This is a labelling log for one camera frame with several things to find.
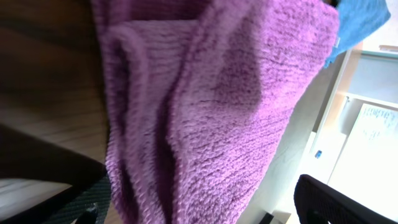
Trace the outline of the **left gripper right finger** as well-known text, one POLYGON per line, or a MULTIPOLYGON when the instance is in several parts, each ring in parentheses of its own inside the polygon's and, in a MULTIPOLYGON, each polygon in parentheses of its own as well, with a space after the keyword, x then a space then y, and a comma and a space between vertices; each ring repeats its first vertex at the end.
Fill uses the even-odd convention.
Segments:
POLYGON ((301 224, 397 224, 307 174, 298 178, 294 204, 301 224))

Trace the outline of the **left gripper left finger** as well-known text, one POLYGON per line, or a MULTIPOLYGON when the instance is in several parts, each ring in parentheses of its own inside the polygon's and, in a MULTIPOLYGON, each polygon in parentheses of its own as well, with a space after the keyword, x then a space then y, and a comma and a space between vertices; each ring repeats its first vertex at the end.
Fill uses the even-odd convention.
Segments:
POLYGON ((1 178, 68 184, 69 188, 5 223, 104 223, 111 187, 104 164, 1 126, 1 178))

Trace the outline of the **purple microfibre cloth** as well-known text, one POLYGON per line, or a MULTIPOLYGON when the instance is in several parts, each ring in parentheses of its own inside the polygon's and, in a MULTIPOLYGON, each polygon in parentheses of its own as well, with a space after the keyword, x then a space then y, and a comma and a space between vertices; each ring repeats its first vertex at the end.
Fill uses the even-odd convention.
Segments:
POLYGON ((236 223, 330 55, 312 1, 93 1, 124 223, 236 223))

